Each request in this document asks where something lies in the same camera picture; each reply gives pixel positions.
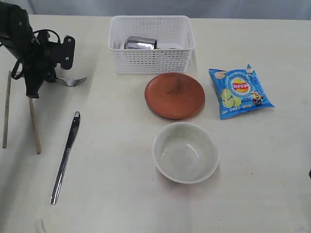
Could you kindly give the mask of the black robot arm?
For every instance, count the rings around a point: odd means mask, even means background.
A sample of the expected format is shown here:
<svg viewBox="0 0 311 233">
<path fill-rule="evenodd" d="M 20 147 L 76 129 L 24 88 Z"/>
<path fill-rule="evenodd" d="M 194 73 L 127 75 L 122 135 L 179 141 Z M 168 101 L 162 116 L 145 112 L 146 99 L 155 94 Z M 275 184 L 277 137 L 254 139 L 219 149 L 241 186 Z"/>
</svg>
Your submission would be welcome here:
<svg viewBox="0 0 311 233">
<path fill-rule="evenodd" d="M 11 78 L 18 80 L 23 77 L 26 96 L 39 98 L 41 85 L 55 67 L 48 41 L 35 36 L 26 10 L 3 1 L 0 3 L 0 44 L 17 60 Z"/>
</svg>

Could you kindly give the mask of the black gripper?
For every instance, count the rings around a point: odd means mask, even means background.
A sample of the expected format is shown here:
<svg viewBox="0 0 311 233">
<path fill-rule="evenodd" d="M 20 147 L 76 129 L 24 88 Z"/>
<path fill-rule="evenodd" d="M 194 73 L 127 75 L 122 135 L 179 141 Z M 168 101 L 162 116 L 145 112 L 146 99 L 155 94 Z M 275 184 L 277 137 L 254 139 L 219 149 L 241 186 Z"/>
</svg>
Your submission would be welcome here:
<svg viewBox="0 0 311 233">
<path fill-rule="evenodd" d="M 26 96 L 32 99 L 39 98 L 39 89 L 43 82 L 56 82 L 56 63 L 51 60 L 48 51 L 50 34 L 54 31 L 35 31 L 35 47 L 22 60 L 22 74 L 26 84 Z"/>
</svg>

